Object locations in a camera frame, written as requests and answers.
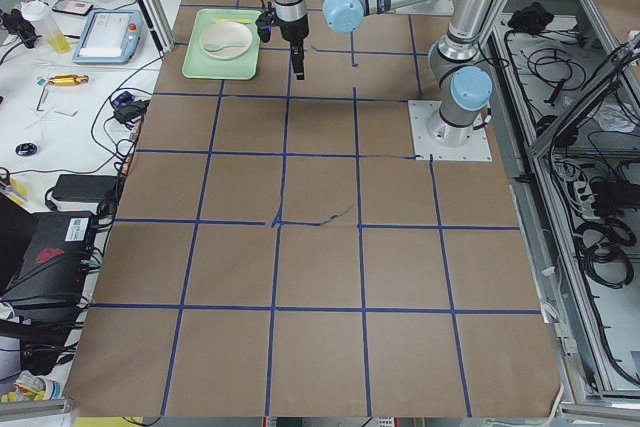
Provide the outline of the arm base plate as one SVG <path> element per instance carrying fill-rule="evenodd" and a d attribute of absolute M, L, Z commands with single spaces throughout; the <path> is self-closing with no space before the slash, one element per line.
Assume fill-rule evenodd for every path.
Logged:
<path fill-rule="evenodd" d="M 426 0 L 394 10 L 402 15 L 426 15 L 450 17 L 454 13 L 453 0 Z"/>
<path fill-rule="evenodd" d="M 453 127 L 440 116 L 440 101 L 410 100 L 414 156 L 424 161 L 491 162 L 482 115 L 471 126 Z"/>

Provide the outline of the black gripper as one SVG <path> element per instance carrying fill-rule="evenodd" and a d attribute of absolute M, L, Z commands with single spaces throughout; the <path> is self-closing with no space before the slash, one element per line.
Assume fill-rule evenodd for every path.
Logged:
<path fill-rule="evenodd" d="M 305 52 L 304 39 L 309 35 L 308 16 L 294 21 L 279 20 L 279 28 L 282 38 L 290 44 L 290 60 L 293 74 L 298 81 L 305 79 Z"/>

